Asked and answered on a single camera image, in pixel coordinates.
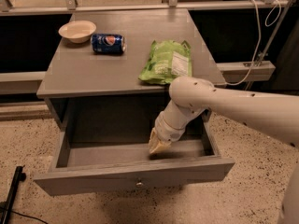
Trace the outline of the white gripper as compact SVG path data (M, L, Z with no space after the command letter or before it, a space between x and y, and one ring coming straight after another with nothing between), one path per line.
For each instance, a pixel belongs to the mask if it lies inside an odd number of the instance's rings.
M175 129L166 123L162 111L155 120L149 136L149 153L157 154L171 147L171 142L177 142L184 134L184 129Z

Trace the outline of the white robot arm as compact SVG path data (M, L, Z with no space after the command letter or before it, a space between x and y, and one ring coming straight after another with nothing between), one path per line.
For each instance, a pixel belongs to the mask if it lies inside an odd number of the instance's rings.
M186 126L206 111L215 112L292 147L299 146L299 98L216 87L197 77L177 77L170 101L154 122L149 153L161 153L177 142Z

